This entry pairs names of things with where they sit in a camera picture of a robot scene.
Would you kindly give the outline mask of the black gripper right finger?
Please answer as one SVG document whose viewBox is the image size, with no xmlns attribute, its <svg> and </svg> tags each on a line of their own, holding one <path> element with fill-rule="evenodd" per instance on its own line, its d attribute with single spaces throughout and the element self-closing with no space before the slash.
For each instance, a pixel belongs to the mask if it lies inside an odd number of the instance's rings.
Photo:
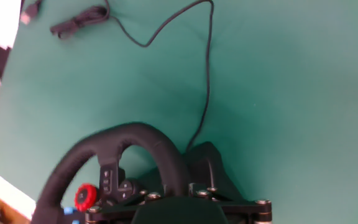
<svg viewBox="0 0 358 224">
<path fill-rule="evenodd" d="M 190 183 L 189 196 L 217 205 L 229 223 L 272 224 L 272 203 L 268 199 L 249 201 L 235 187 L 208 187 Z"/>
</svg>

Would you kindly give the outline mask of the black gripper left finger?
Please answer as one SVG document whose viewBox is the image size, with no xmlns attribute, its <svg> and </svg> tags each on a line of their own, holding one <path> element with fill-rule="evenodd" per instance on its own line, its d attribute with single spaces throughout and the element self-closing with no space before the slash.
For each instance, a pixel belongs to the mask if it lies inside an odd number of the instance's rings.
<svg viewBox="0 0 358 224">
<path fill-rule="evenodd" d="M 85 212 L 85 223 L 130 219 L 140 206 L 160 199 L 163 199 L 163 194 L 141 190 L 138 194 L 134 194 L 118 204 L 105 200 L 103 203 L 94 205 Z"/>
</svg>

